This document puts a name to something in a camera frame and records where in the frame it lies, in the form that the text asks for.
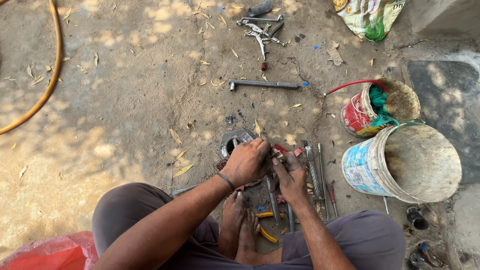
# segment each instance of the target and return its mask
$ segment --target yellow-handled pliers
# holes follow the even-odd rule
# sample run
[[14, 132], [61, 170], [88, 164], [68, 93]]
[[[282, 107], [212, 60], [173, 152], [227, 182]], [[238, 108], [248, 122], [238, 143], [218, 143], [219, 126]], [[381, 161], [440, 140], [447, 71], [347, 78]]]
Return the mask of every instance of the yellow-handled pliers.
[[[256, 217], [258, 217], [259, 219], [261, 218], [266, 218], [266, 217], [272, 217], [273, 216], [273, 212], [265, 212], [265, 213], [260, 213], [260, 214], [255, 214]], [[271, 235], [269, 235], [263, 228], [262, 226], [260, 225], [260, 233], [265, 236], [266, 239], [270, 240], [272, 243], [276, 243], [278, 242], [278, 240], [276, 240], [274, 237], [272, 237]]]

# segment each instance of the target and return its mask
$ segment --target white bucket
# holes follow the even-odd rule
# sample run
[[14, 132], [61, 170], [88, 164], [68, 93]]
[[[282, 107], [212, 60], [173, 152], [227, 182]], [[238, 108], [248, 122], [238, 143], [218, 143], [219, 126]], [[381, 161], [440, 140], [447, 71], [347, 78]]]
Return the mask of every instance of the white bucket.
[[357, 191], [392, 196], [408, 203], [439, 202], [457, 190], [462, 179], [455, 148], [427, 125], [401, 125], [350, 147], [342, 172]]

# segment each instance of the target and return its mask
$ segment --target plastic bag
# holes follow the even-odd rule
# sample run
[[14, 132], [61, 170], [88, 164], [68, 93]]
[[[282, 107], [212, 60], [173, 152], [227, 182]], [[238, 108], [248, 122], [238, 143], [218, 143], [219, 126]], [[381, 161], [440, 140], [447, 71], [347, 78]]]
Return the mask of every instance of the plastic bag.
[[83, 231], [25, 244], [0, 261], [0, 270], [90, 270], [97, 260], [93, 234]]
[[382, 40], [406, 0], [332, 0], [336, 13], [357, 36], [373, 43]]

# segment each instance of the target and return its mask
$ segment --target dirt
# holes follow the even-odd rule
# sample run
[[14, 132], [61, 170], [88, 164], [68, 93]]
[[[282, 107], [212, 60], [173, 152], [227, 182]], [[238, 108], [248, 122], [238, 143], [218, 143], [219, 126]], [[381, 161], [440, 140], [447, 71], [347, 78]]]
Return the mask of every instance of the dirt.
[[[34, 240], [91, 230], [96, 203], [118, 185], [145, 182], [166, 187], [169, 192], [205, 181], [217, 172], [215, 165], [220, 160], [216, 150], [221, 135], [227, 128], [244, 128], [254, 134], [255, 120], [262, 128], [262, 137], [287, 150], [293, 151], [302, 139], [314, 146], [324, 145], [324, 160], [337, 160], [324, 166], [327, 181], [336, 181], [340, 215], [363, 209], [385, 213], [380, 196], [354, 191], [340, 169], [342, 155], [350, 147], [347, 142], [361, 142], [341, 126], [340, 110], [363, 86], [349, 86], [327, 98], [327, 112], [331, 114], [319, 120], [318, 141], [311, 141], [322, 104], [306, 87], [301, 92], [239, 87], [232, 93], [228, 83], [211, 84], [241, 77], [263, 81], [262, 74], [271, 82], [303, 81], [291, 64], [259, 71], [262, 61], [257, 61], [261, 56], [258, 43], [253, 37], [243, 36], [245, 27], [235, 25], [246, 15], [244, 9], [231, 8], [233, 3], [229, 2], [202, 1], [199, 10], [211, 16], [207, 20], [192, 14], [199, 4], [199, 0], [57, 1], [60, 17], [72, 8], [70, 17], [60, 22], [63, 56], [71, 59], [62, 63], [63, 82], [57, 83], [46, 105], [27, 123], [1, 136], [0, 258]], [[235, 3], [244, 7], [255, 4]], [[285, 22], [276, 37], [292, 42], [285, 47], [266, 44], [266, 60], [296, 57], [309, 82], [324, 92], [352, 80], [379, 78], [388, 67], [397, 67], [392, 76], [403, 78], [400, 67], [407, 59], [445, 57], [446, 53], [456, 53], [454, 49], [476, 46], [423, 42], [404, 48], [411, 38], [402, 39], [407, 33], [396, 33], [395, 24], [385, 41], [372, 44], [351, 33], [335, 15], [330, 1], [274, 0], [272, 4], [283, 8], [280, 13]], [[220, 14], [227, 26], [217, 19]], [[16, 79], [0, 80], [0, 125], [6, 126], [43, 94], [43, 82], [28, 87], [32, 78], [26, 67], [31, 64], [34, 76], [42, 73], [49, 78], [51, 72], [46, 73], [45, 65], [53, 65], [56, 46], [46, 0], [9, 1], [0, 7], [0, 18], [4, 26], [0, 29], [0, 76]], [[206, 29], [206, 21], [215, 29]], [[406, 21], [408, 18], [399, 16], [396, 24]], [[305, 38], [297, 41], [301, 34]], [[340, 44], [338, 51], [347, 64], [336, 67], [327, 61], [330, 57], [326, 49], [332, 41]], [[210, 65], [202, 65], [195, 58]], [[372, 58], [375, 67], [370, 66]], [[82, 73], [77, 65], [88, 73]], [[297, 103], [302, 104], [302, 110], [290, 108]], [[238, 111], [243, 117], [237, 117]], [[229, 114], [239, 121], [225, 123]], [[188, 122], [194, 122], [195, 129], [188, 129]], [[169, 129], [179, 134], [181, 145]], [[184, 150], [183, 157], [173, 163]], [[172, 178], [190, 164], [195, 165]], [[18, 179], [24, 165], [29, 169]], [[265, 205], [270, 209], [264, 183], [248, 187], [246, 193], [250, 208]], [[388, 204], [390, 216], [399, 225], [406, 224], [408, 204], [395, 198], [388, 198]], [[212, 212], [219, 222], [221, 210], [220, 204]], [[280, 210], [286, 212], [285, 206]], [[274, 226], [272, 218], [262, 219], [261, 224], [280, 239], [272, 244], [260, 237], [259, 250], [265, 253], [281, 245], [279, 233], [284, 226]]]

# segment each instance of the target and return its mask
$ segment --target gray pants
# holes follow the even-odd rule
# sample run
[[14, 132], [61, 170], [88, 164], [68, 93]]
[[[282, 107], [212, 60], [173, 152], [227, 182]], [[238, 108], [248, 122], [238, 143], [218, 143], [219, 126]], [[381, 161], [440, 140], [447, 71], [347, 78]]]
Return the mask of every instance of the gray pants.
[[[108, 191], [93, 214], [98, 255], [142, 218], [173, 200], [162, 190], [131, 183]], [[336, 242], [358, 270], [400, 270], [406, 239], [400, 226], [376, 211], [359, 211], [326, 224]], [[190, 239], [160, 269], [313, 269], [303, 232], [283, 236], [282, 262], [252, 267], [218, 254], [218, 223], [208, 216]]]

